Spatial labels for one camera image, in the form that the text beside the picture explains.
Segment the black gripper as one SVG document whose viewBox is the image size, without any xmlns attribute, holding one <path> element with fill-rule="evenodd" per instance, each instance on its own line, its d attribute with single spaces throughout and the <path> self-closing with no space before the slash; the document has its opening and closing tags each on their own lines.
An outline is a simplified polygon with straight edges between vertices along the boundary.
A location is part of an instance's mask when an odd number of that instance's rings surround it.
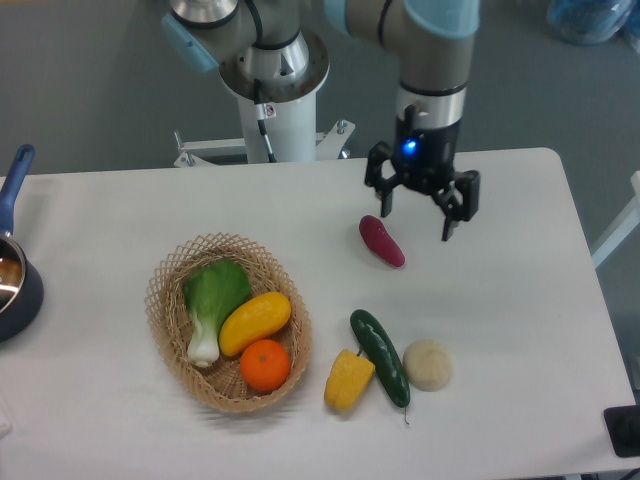
<svg viewBox="0 0 640 480">
<path fill-rule="evenodd" d="M 408 120 L 396 119 L 394 147 L 376 143 L 367 156 L 364 183 L 381 202 L 380 216 L 392 211 L 393 190 L 402 185 L 432 196 L 444 215 L 441 240 L 448 241 L 460 222 L 468 222 L 479 210 L 480 172 L 454 171 L 459 122 L 437 129 L 419 129 Z M 383 175 L 391 161 L 395 173 Z"/>
</svg>

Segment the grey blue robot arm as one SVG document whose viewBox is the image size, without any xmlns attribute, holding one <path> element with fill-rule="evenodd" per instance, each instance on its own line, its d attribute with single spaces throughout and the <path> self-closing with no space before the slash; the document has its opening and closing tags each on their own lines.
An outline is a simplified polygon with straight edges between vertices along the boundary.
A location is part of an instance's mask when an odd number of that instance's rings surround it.
<svg viewBox="0 0 640 480">
<path fill-rule="evenodd" d="M 381 212 L 398 186 L 429 196 L 444 215 L 443 237 L 479 207 L 480 176 L 454 156 L 479 26 L 476 1 L 328 1 L 345 34 L 394 54 L 400 63 L 395 138 L 368 154 L 364 182 Z M 173 1 L 163 31 L 200 72 L 217 71 L 236 96 L 252 163 L 312 161 L 313 101 L 329 71 L 323 41 L 302 27 L 296 1 Z"/>
</svg>

